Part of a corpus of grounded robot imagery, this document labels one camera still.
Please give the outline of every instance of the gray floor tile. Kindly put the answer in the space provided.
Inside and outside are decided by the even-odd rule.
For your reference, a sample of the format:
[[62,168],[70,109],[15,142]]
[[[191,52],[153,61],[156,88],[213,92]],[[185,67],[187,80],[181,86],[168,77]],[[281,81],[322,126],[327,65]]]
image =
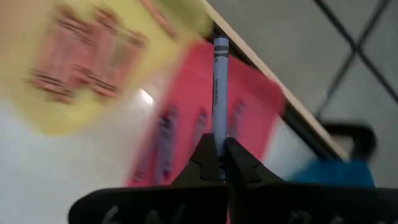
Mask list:
[[398,1],[390,1],[369,39],[366,55],[376,64],[390,85],[398,92]]
[[375,0],[324,0],[354,40],[363,32],[377,3]]
[[278,78],[310,110],[349,51],[311,0],[209,0]]
[[312,150],[279,119],[263,160],[264,165],[279,177],[289,179],[315,159]]
[[398,187],[398,106],[359,59],[322,114],[323,119],[370,124],[379,147],[370,164],[379,187]]

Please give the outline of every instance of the grout line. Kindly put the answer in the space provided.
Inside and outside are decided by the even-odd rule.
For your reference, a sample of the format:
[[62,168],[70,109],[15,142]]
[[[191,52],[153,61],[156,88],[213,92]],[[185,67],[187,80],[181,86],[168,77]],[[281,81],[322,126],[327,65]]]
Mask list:
[[344,26],[341,24],[341,22],[337,19],[337,17],[334,15],[332,10],[327,6],[323,0],[314,0],[314,2],[317,4],[317,6],[321,9],[323,13],[325,13],[326,17],[329,19],[329,21],[334,25],[334,27],[337,29],[337,31],[344,37],[344,39],[348,42],[349,46],[351,49],[355,49],[355,41],[354,39],[350,36],[348,31],[344,28]]
[[315,117],[317,118],[317,120],[321,119],[321,114],[323,113],[323,111],[328,106],[332,96],[335,94],[335,92],[336,92],[337,88],[339,87],[340,83],[343,81],[344,77],[346,76],[350,65],[354,61],[355,55],[356,55],[356,52],[355,51],[351,51],[349,53],[349,55],[346,57],[343,66],[340,67],[340,69],[337,71],[337,74],[336,74],[335,78],[333,79],[331,85],[328,88],[328,92],[326,94],[326,99],[323,100],[322,104],[319,106],[319,108],[315,112]]
[[376,10],[371,15],[370,21],[365,25],[365,29],[363,30],[362,34],[359,36],[359,39],[356,41],[355,47],[356,49],[361,48],[365,41],[370,36],[371,32],[373,31],[375,25],[380,20],[382,13],[386,10],[388,4],[391,0],[383,0],[379,2]]
[[360,50],[358,52],[362,62],[367,66],[367,68],[372,72],[372,74],[376,77],[379,83],[384,87],[384,89],[388,92],[391,98],[397,103],[398,105],[398,94],[395,92],[393,87],[388,84],[388,81],[381,72],[377,69],[377,67],[370,61],[370,59]]
[[374,66],[374,64],[370,61],[370,59],[365,56],[362,51],[362,45],[366,42],[368,37],[370,36],[371,32],[373,31],[374,27],[376,26],[377,22],[379,21],[382,13],[387,9],[388,4],[391,0],[383,0],[379,2],[376,6],[376,9],[373,11],[372,15],[370,16],[369,22],[364,26],[364,30],[362,31],[361,35],[359,36],[357,41],[354,41],[353,38],[348,34],[348,31],[344,28],[342,23],[339,19],[334,15],[332,10],[323,2],[323,0],[314,0],[318,7],[325,13],[326,17],[329,21],[334,25],[337,31],[344,37],[344,39],[349,43],[351,47],[351,53],[349,54],[348,58],[345,60],[343,66],[338,70],[336,77],[333,79],[331,83],[326,99],[322,102],[320,107],[317,109],[315,113],[315,117],[320,120],[321,113],[325,110],[328,103],[330,102],[331,98],[335,94],[337,88],[341,84],[341,81],[347,74],[347,70],[352,64],[354,60],[354,56],[358,53],[361,57],[363,63],[368,67],[371,73],[376,77],[378,82],[384,87],[384,89],[388,92],[388,94],[394,99],[396,103],[398,103],[398,96],[394,89],[390,86],[388,81],[384,78],[381,72]]

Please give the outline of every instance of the black handle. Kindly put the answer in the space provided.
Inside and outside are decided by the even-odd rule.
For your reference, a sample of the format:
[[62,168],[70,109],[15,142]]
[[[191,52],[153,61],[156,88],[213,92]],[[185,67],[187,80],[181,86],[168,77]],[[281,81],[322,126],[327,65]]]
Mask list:
[[377,148],[377,137],[368,125],[359,123],[321,122],[332,136],[349,137],[354,142],[351,159],[370,160]]

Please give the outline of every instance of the tile floor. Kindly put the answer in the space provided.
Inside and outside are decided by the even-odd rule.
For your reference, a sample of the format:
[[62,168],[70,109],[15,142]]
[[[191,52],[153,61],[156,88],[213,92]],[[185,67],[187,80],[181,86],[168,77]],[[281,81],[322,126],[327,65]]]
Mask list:
[[[398,159],[398,1],[209,2],[310,111],[321,119],[370,124],[379,138],[378,152],[370,165],[376,184],[398,187],[398,165],[394,162]],[[343,31],[336,28],[333,19]],[[357,56],[339,74],[349,54]],[[341,79],[332,86],[338,75]],[[265,164],[288,177],[314,159],[307,150],[280,122]]]

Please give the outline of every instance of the blue crayon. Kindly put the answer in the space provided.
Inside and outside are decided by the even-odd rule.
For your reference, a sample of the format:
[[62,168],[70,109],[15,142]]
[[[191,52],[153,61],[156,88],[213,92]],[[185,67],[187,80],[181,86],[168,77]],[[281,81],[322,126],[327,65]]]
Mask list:
[[218,157],[224,156],[228,130],[228,61],[228,38],[218,37],[214,41],[213,114],[211,121]]
[[163,183],[164,179],[170,177],[172,172],[177,115],[177,108],[171,106],[169,110],[161,116],[152,144],[134,173],[133,180],[135,182],[141,182],[143,180],[146,174],[147,164],[153,154],[156,155],[154,184],[159,185]]
[[241,120],[244,113],[245,105],[238,100],[232,110],[231,122],[229,124],[228,136],[239,139],[239,130],[241,129]]
[[203,136],[203,133],[205,132],[206,124],[207,124],[207,113],[202,108],[199,112],[199,117],[197,119],[197,123],[196,123],[196,127],[195,127],[195,135],[193,137],[193,145],[192,145],[191,151],[189,152],[190,157],[192,156],[201,137]]

